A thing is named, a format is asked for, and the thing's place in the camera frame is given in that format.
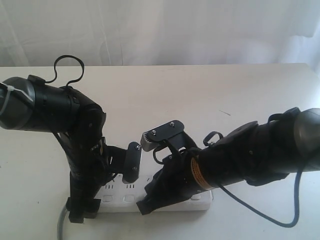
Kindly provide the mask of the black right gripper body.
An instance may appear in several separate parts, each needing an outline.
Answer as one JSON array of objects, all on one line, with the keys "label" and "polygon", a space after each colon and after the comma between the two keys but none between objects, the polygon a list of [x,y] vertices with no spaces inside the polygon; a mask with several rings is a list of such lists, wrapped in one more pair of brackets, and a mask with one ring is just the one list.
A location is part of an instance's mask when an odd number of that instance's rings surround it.
[{"label": "black right gripper body", "polygon": [[162,168],[153,176],[153,180],[145,187],[147,200],[189,199],[207,189],[196,181],[192,163],[197,163],[205,152],[199,147],[178,150],[170,147],[170,155],[165,157]]}]

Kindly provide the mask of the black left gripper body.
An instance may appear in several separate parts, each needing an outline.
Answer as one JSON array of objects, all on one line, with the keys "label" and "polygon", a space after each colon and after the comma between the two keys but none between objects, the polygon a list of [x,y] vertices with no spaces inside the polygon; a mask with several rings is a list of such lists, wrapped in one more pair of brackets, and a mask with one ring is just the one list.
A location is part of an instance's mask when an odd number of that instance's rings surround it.
[{"label": "black left gripper body", "polygon": [[103,136],[89,147],[67,137],[66,147],[73,199],[93,199],[102,186],[124,172],[127,150],[107,145]]}]

